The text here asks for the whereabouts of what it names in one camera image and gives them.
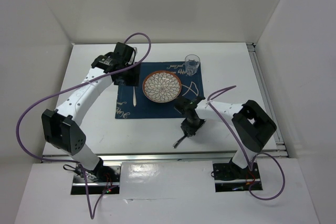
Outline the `blue fish placemat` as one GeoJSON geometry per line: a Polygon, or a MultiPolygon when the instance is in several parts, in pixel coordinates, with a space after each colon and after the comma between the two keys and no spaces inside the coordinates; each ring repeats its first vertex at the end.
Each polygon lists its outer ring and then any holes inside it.
{"type": "Polygon", "coordinates": [[[144,62],[141,64],[140,80],[137,86],[137,105],[133,106],[133,88],[126,86],[118,87],[117,104],[115,118],[124,119],[168,119],[181,118],[182,116],[174,109],[174,102],[155,103],[150,101],[143,93],[142,83],[146,76],[159,70],[166,70],[175,73],[181,83],[181,96],[193,100],[196,96],[203,96],[202,69],[193,76],[185,72],[185,62],[144,62]]]}

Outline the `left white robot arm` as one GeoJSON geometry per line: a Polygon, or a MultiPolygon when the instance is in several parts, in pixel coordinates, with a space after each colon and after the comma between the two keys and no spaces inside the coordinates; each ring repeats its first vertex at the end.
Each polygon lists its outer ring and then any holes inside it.
{"type": "Polygon", "coordinates": [[[80,126],[96,99],[110,85],[138,84],[140,67],[134,64],[136,55],[136,48],[117,43],[113,52],[94,60],[80,88],[53,111],[46,109],[41,116],[46,142],[79,162],[85,176],[93,182],[103,177],[103,161],[87,146],[80,126]]]}

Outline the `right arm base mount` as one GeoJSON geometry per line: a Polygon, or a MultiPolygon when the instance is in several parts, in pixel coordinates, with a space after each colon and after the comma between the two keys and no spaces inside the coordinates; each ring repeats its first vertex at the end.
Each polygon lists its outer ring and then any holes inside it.
{"type": "Polygon", "coordinates": [[[262,190],[259,167],[253,163],[252,171],[248,167],[241,169],[233,163],[214,163],[211,176],[214,179],[215,191],[238,192],[262,190]]]}

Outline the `floral ceramic plate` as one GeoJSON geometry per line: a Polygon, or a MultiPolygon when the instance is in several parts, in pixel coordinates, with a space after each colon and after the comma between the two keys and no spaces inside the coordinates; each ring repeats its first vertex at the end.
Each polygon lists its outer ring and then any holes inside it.
{"type": "Polygon", "coordinates": [[[182,89],[179,77],[170,71],[150,73],[142,83],[144,95],[155,103],[168,103],[176,99],[182,89]]]}

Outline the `clear drinking glass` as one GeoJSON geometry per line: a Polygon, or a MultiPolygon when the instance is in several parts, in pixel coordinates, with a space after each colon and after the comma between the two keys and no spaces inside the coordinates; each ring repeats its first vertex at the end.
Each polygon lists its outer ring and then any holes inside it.
{"type": "Polygon", "coordinates": [[[193,76],[197,73],[200,65],[200,58],[197,55],[187,55],[185,57],[185,72],[189,76],[193,76]]]}

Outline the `silver table knife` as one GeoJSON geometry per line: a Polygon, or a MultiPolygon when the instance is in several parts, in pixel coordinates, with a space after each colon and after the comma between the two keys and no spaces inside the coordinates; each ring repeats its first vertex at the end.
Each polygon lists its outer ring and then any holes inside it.
{"type": "Polygon", "coordinates": [[[173,144],[173,148],[176,149],[182,142],[185,138],[187,138],[188,135],[187,134],[184,134],[180,139],[178,139],[174,144],[173,144]]]}

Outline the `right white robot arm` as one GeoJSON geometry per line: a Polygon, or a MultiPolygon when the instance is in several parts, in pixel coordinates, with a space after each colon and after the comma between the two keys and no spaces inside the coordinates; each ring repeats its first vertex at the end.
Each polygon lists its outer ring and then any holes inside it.
{"type": "Polygon", "coordinates": [[[235,178],[247,172],[277,129],[274,121],[254,100],[234,104],[204,97],[194,100],[179,97],[174,108],[184,118],[181,129],[187,137],[194,136],[207,120],[226,125],[239,145],[229,165],[229,172],[235,178]]]}

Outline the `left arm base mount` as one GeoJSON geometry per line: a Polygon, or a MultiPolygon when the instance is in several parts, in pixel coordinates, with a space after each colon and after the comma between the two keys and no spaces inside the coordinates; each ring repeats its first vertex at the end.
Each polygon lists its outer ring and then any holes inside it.
{"type": "MultiPolygon", "coordinates": [[[[90,195],[99,195],[104,190],[107,190],[106,194],[119,194],[120,192],[120,175],[121,175],[121,164],[112,164],[109,166],[112,171],[109,173],[104,172],[102,178],[97,178],[96,176],[86,172],[86,178],[88,182],[88,192],[90,195]]],[[[73,173],[73,180],[71,186],[71,195],[85,195],[85,179],[83,172],[78,166],[71,166],[65,164],[63,169],[73,173]]]]}

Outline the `silver fork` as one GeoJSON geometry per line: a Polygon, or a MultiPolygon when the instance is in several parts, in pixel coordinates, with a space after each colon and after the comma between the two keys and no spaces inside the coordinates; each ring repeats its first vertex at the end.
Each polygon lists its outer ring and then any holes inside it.
{"type": "Polygon", "coordinates": [[[137,105],[137,95],[136,95],[136,89],[137,87],[133,87],[133,106],[136,107],[137,105]]]}

